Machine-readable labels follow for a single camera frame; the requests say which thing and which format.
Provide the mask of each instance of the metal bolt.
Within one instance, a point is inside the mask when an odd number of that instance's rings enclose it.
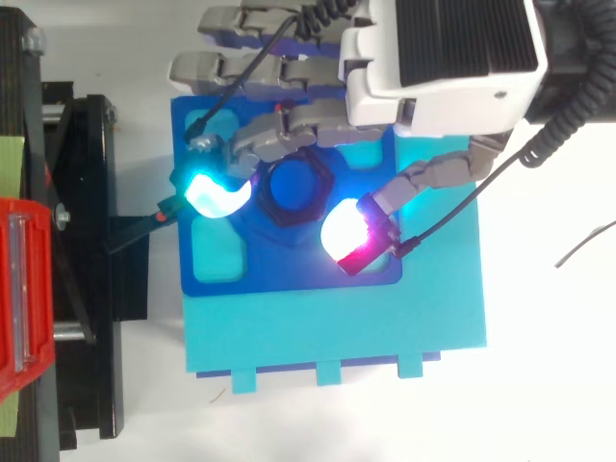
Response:
[[[66,229],[66,225],[70,223],[70,212],[64,207],[63,203],[56,206],[54,216],[56,219],[56,227],[59,231],[64,231]]]
[[[117,108],[116,106],[108,106],[107,109],[105,110],[105,118],[107,119],[108,123],[111,123],[112,125],[116,125],[117,124]]]
[[[40,27],[32,27],[23,38],[23,50],[32,55],[41,57],[47,51],[47,37]]]
[[[191,149],[207,153],[221,146],[222,143],[218,135],[204,135],[191,141]]]

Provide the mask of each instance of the hexagonal nut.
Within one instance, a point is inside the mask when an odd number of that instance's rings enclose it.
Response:
[[[313,202],[298,211],[282,208],[276,202],[271,192],[271,177],[278,167],[288,161],[301,161],[308,164],[317,177],[317,194]],[[310,149],[302,148],[279,162],[274,163],[261,179],[257,200],[261,209],[266,212],[278,227],[285,228],[311,223],[324,217],[327,211],[329,196],[334,189],[335,177],[329,167]]]

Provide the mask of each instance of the white housing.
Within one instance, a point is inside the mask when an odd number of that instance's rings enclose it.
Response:
[[[373,25],[347,29],[341,44],[340,78],[347,62],[369,62],[346,77],[352,125],[395,124],[399,136],[492,135],[524,118],[548,69],[532,0],[525,0],[538,68],[533,72],[437,80],[403,88],[400,83],[396,0],[367,1],[357,15]],[[399,120],[400,104],[415,100],[411,125]]]

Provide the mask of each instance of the wire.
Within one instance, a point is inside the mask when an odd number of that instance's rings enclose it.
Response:
[[[255,69],[263,62],[276,43],[296,24],[295,36],[309,40],[321,32],[321,25],[328,27],[332,20],[338,19],[348,10],[356,6],[358,0],[319,0],[314,6],[304,6],[301,12],[288,17],[268,40],[259,54],[250,62],[248,67],[240,76],[227,88],[224,89],[220,100],[208,111],[206,115],[198,118],[184,134],[184,141],[190,144],[192,140],[199,137],[208,122],[229,102],[236,91],[245,83]]]
[[[408,241],[405,241],[404,243],[402,243],[396,249],[396,251],[394,252],[394,255],[396,255],[397,258],[405,257],[406,255],[411,253],[413,250],[415,250],[417,247],[419,247],[422,244],[422,242],[425,241],[427,238],[431,237],[432,235],[440,231],[445,225],[447,225],[450,221],[452,221],[454,218],[460,215],[460,213],[464,209],[466,209],[469,205],[471,205],[479,197],[479,195],[488,188],[488,186],[494,183],[494,181],[497,178],[499,178],[508,168],[514,165],[517,161],[519,161],[523,155],[524,155],[524,150],[521,149],[516,154],[511,156],[509,159],[507,159],[499,168],[494,170],[494,172],[490,176],[488,176],[485,180],[483,180],[483,183],[477,186],[477,188],[466,199],[460,202],[460,204],[455,209],[449,212],[438,223],[436,223],[434,226],[429,228],[427,231],[425,231],[421,235],[411,238]]]
[[[575,0],[577,12],[602,49],[590,64],[584,82],[574,98],[556,114],[520,151],[492,173],[460,205],[420,236],[400,244],[394,254],[402,258],[443,228],[483,193],[494,180],[520,160],[525,167],[544,164],[562,145],[605,105],[616,88],[616,2]]]
[[[276,43],[282,39],[282,37],[287,33],[287,31],[297,22],[297,16],[288,17],[278,28],[273,36],[268,40],[266,46],[259,52],[259,54],[255,57],[252,62],[248,65],[248,67],[240,74],[240,76],[227,88],[224,89],[222,96],[218,100],[218,102],[214,105],[210,111],[203,117],[198,118],[192,125],[186,130],[184,134],[184,141],[187,144],[190,144],[192,140],[199,137],[208,122],[214,117],[226,104],[233,98],[236,91],[239,87],[241,87],[245,81],[250,77],[250,75],[255,71],[255,69],[263,62],[263,60],[268,56],[270,51],[276,46]]]
[[[588,236],[586,239],[584,239],[581,243],[579,243],[578,245],[576,245],[576,247],[574,247],[574,249],[569,252],[567,255],[565,255],[562,259],[560,259],[558,261],[558,263],[556,263],[556,268],[560,269],[565,263],[567,263],[569,261],[569,259],[571,257],[573,257],[576,253],[578,253],[585,245],[587,245],[588,243],[590,243],[591,241],[593,241],[595,238],[599,237],[601,234],[603,234],[604,232],[608,231],[610,228],[613,228],[614,226],[616,226],[616,221],[609,223],[606,226],[602,226],[601,228],[597,228],[595,231],[593,231],[592,233],[590,233],[590,236]]]

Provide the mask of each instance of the white table surface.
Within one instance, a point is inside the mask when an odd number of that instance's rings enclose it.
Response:
[[[153,213],[172,193],[178,93],[167,67],[204,48],[196,25],[215,2],[6,3],[46,30],[45,80],[74,81],[77,96],[102,93],[117,106],[118,211]],[[512,144],[531,132],[521,127]],[[272,373],[259,376],[258,394],[234,397],[230,378],[195,379],[185,373],[177,231],[156,233],[149,319],[122,325],[124,430],[108,442],[80,432],[62,460],[616,460],[616,232],[553,268],[616,219],[614,133],[586,128],[542,168],[514,166],[480,198],[489,347],[446,352],[421,380],[368,367],[318,388],[314,372]]]

